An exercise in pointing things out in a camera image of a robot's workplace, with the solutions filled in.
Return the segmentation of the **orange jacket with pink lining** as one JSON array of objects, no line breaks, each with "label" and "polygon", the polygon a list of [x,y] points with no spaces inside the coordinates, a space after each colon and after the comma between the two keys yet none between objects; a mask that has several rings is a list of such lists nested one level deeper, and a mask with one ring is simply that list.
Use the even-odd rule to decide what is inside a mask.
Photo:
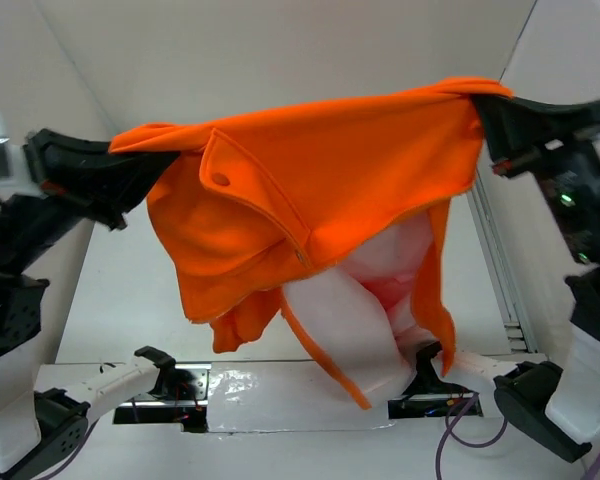
[{"label": "orange jacket with pink lining", "polygon": [[386,96],[286,106],[117,135],[114,154],[173,152],[147,196],[185,317],[217,353],[283,317],[362,409],[406,389],[408,338],[442,346],[451,201],[475,181],[484,129],[473,98],[511,99],[485,78]]}]

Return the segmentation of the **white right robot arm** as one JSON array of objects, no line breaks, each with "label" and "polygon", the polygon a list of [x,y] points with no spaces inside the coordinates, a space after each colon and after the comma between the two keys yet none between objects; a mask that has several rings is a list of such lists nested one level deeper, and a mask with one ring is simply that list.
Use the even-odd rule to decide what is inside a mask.
[{"label": "white right robot arm", "polygon": [[504,362],[472,353],[451,371],[439,344],[417,354],[416,379],[428,392],[446,384],[490,395],[505,421],[573,463],[600,438],[600,99],[552,105],[476,95],[493,172],[534,177],[573,260],[585,272],[566,278],[575,304],[564,366]]}]

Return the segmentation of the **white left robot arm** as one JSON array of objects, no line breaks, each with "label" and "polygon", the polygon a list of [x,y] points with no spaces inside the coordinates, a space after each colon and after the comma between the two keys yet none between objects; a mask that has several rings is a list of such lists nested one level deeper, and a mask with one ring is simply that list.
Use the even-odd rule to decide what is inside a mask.
[{"label": "white left robot arm", "polygon": [[66,388],[39,392],[34,340],[48,281],[28,267],[85,219],[112,230],[139,205],[174,151],[113,154],[105,142],[42,129],[10,141],[0,116],[0,479],[50,478],[96,422],[141,394],[176,390],[176,362],[153,347]]}]

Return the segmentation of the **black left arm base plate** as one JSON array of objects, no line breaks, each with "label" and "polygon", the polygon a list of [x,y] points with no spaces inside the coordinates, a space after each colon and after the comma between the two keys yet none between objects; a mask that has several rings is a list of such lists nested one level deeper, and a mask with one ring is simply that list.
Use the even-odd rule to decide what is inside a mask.
[{"label": "black left arm base plate", "polygon": [[138,394],[114,412],[115,425],[176,425],[206,433],[210,363],[178,363],[154,392]]}]

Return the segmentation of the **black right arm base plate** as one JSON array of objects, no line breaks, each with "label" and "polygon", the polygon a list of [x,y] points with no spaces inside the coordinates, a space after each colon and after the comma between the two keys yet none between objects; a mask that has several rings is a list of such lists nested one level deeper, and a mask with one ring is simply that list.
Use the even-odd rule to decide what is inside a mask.
[{"label": "black right arm base plate", "polygon": [[402,420],[456,416],[472,395],[472,391],[459,386],[436,387],[433,392],[411,390],[388,402],[388,417]]}]

